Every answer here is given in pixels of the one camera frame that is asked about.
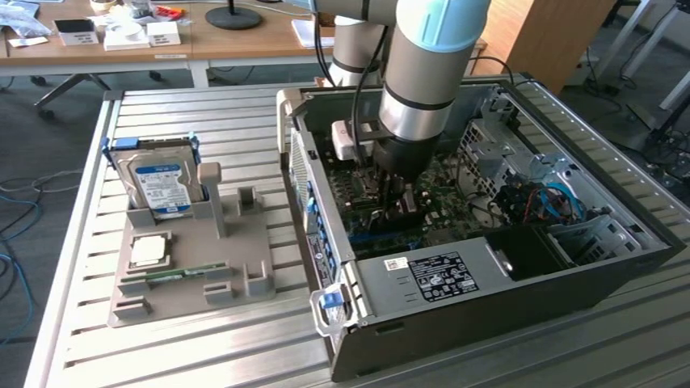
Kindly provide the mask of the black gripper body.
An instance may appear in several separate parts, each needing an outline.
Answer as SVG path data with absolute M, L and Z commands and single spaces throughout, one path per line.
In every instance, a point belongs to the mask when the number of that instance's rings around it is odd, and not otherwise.
M 404 183 L 415 183 L 430 165 L 439 139 L 436 136 L 422 141 L 407 141 L 399 137 L 376 140 L 376 166 L 388 175 L 402 178 Z

